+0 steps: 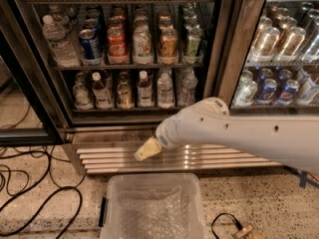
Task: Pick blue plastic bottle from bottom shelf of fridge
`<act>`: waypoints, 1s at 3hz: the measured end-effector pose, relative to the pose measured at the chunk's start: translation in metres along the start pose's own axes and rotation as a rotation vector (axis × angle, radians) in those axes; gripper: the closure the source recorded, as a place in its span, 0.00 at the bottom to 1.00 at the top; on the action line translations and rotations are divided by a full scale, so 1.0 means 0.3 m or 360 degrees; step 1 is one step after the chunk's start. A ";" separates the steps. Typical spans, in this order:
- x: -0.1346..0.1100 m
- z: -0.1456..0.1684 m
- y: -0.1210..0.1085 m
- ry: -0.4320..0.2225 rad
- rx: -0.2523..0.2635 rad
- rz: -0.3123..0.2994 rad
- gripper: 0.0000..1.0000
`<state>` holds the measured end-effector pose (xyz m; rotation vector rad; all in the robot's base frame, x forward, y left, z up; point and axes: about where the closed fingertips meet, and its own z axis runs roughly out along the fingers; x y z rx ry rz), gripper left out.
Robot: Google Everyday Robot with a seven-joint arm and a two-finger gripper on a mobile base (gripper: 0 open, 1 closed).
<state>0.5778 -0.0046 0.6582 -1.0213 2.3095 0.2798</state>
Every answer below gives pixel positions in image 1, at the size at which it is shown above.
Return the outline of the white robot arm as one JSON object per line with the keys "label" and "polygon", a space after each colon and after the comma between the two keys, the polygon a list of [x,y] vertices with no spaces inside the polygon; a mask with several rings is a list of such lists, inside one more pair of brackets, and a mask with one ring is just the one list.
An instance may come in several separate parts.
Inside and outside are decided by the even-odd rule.
{"label": "white robot arm", "polygon": [[219,98],[208,98],[161,122],[135,153],[144,160],[186,144],[218,144],[319,173],[316,116],[232,116]]}

